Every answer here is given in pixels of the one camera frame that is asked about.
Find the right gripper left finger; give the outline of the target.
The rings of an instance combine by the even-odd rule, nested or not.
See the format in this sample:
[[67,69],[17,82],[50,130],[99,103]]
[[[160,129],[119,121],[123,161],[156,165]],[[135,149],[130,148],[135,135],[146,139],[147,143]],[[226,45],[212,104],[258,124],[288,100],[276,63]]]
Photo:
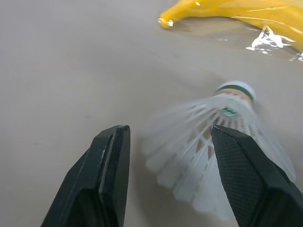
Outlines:
[[42,226],[122,227],[130,146],[128,125],[99,133],[66,174]]

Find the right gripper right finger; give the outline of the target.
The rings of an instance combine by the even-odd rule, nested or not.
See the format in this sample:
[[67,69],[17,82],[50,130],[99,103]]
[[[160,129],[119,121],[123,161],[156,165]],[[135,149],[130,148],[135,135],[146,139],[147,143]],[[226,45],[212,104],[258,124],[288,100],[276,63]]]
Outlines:
[[219,174],[240,227],[301,227],[303,194],[255,140],[238,130],[211,128]]

